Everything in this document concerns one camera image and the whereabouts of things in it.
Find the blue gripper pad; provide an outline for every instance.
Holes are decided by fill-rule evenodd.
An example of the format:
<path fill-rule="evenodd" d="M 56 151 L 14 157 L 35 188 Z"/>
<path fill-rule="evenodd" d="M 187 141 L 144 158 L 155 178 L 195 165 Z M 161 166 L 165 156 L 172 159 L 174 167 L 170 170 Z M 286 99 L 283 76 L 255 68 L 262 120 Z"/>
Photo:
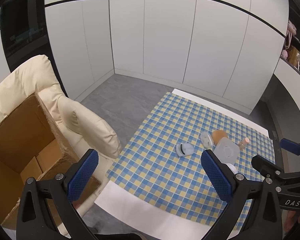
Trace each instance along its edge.
<path fill-rule="evenodd" d="M 230 202 L 232 197 L 232 187 L 230 182 L 223 175 L 218 165 L 213 161 L 207 151 L 201 155 L 201 165 L 209 177 L 214 189 L 222 201 Z"/>
<path fill-rule="evenodd" d="M 98 163 L 98 152 L 96 150 L 92 150 L 90 155 L 83 162 L 81 167 L 68 183 L 67 198 L 70 203 L 79 199 L 84 187 L 88 183 Z"/>
<path fill-rule="evenodd" d="M 280 147 L 295 155 L 300 155 L 300 144 L 283 138 L 280 141 Z"/>

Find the chair armrest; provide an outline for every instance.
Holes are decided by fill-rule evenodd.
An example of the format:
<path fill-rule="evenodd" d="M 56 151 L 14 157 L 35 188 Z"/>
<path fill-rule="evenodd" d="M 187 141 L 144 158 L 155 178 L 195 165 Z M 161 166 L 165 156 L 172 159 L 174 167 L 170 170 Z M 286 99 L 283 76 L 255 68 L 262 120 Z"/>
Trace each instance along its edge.
<path fill-rule="evenodd" d="M 121 143 L 111 126 L 79 102 L 66 96 L 58 99 L 58 109 L 65 126 L 83 136 L 87 143 L 110 158 L 117 158 Z"/>

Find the gray floor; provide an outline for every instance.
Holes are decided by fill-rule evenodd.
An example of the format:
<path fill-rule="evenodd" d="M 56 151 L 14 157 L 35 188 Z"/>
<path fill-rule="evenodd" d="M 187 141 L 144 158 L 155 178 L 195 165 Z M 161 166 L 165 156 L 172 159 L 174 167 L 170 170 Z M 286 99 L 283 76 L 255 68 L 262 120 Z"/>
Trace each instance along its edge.
<path fill-rule="evenodd" d="M 81 103 L 109 123 L 118 134 L 124 147 L 163 95 L 172 91 L 173 88 L 168 86 L 115 74 L 96 88 Z M 212 102 L 263 126 L 269 131 L 270 138 L 274 139 L 273 131 L 275 131 L 275 127 L 266 103 L 259 101 L 252 113 L 247 115 L 220 103 Z M 280 154 L 276 151 L 277 147 L 276 145 L 276 161 L 280 159 Z M 96 228 L 100 234 L 135 231 L 135 229 L 114 218 L 97 205 L 94 205 L 87 212 L 83 220 L 89 227 Z M 151 240 L 156 239 L 150 236 L 147 237 Z"/>

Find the cream armchair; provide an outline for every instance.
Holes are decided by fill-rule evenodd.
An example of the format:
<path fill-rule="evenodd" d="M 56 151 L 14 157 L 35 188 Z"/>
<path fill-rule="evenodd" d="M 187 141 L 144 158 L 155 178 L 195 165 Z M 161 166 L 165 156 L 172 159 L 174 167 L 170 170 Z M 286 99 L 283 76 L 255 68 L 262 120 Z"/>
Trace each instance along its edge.
<path fill-rule="evenodd" d="M 93 175 L 101 185 L 77 208 L 83 216 L 108 182 L 105 174 L 121 151 L 120 141 L 106 121 L 64 95 L 45 55 L 27 60 L 0 83 L 0 122 L 34 92 L 79 157 L 89 148 L 99 152 L 99 164 Z M 63 235 L 67 234 L 63 224 L 58 228 Z"/>

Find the blue and yellow checkered cloth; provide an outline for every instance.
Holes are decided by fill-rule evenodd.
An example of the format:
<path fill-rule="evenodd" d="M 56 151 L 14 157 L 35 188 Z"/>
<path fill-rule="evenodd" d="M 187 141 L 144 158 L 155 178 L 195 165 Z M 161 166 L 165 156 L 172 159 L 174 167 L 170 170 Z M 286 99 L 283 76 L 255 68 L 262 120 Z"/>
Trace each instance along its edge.
<path fill-rule="evenodd" d="M 140 199 L 174 215 L 212 225 L 226 202 L 221 201 L 200 157 L 204 150 L 200 133 L 224 130 L 238 143 L 245 137 L 250 144 L 240 153 L 235 167 L 247 179 L 262 180 L 251 166 L 259 154 L 274 163 L 272 141 L 260 132 L 191 100 L 166 93 L 140 125 L 119 158 L 108 170 L 110 180 Z M 178 157 L 175 145 L 191 143 L 195 153 Z M 247 216 L 247 201 L 235 230 Z"/>

